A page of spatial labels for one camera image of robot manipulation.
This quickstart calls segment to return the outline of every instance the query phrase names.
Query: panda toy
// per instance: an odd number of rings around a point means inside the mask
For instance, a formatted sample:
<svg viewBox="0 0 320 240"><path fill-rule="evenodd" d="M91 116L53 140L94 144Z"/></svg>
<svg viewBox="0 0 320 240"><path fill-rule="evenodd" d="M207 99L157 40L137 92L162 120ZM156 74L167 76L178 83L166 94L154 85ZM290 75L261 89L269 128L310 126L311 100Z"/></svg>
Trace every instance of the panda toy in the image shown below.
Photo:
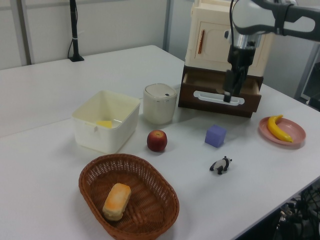
<svg viewBox="0 0 320 240"><path fill-rule="evenodd" d="M227 171L230 162L232 161L232 159L224 156L224 158L216 161L214 164L212 164L212 166L210 167L210 171L213 170L217 170L218 174L221 175L222 171Z"/></svg>

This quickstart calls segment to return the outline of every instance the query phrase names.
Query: purple block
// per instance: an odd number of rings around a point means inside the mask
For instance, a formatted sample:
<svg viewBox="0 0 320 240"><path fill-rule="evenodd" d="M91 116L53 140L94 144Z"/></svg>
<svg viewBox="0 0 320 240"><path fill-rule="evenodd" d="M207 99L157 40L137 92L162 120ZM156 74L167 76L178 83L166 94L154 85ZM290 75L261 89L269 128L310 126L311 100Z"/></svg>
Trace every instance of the purple block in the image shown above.
<svg viewBox="0 0 320 240"><path fill-rule="evenodd" d="M219 148L225 140L227 130L218 125L213 125L206 131L204 142Z"/></svg>

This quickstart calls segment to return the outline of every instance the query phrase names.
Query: banana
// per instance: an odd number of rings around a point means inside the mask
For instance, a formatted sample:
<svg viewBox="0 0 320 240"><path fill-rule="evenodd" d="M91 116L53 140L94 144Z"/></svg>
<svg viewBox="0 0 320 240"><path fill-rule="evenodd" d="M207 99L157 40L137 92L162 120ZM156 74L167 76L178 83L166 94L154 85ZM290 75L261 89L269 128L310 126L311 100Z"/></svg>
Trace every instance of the banana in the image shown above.
<svg viewBox="0 0 320 240"><path fill-rule="evenodd" d="M292 143L293 140L291 136L280 129L277 125L277 121L282 118L283 115L271 116L268 119L267 128L269 131L279 140Z"/></svg>

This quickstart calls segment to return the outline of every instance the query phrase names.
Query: brown woven basket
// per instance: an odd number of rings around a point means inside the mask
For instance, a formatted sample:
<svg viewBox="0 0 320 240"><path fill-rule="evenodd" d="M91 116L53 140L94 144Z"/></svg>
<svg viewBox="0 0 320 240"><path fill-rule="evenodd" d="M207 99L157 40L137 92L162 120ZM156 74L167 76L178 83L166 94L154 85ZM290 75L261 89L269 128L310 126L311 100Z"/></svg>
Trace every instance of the brown woven basket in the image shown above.
<svg viewBox="0 0 320 240"><path fill-rule="evenodd" d="M130 186L131 197L119 221L107 221L102 208L116 184ZM179 214L172 186L147 161L129 154L104 155L81 172L79 188L96 219L117 240L154 240L167 231Z"/></svg>

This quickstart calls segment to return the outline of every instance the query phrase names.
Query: open drawer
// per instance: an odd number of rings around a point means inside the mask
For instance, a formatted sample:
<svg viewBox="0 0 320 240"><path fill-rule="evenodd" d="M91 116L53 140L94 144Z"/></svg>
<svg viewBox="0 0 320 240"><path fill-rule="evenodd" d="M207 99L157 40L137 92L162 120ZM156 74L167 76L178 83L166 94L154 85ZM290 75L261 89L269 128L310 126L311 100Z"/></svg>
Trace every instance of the open drawer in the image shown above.
<svg viewBox="0 0 320 240"><path fill-rule="evenodd" d="M263 77L247 76L239 95L224 102L226 73L184 66L178 106L251 118L260 103Z"/></svg>

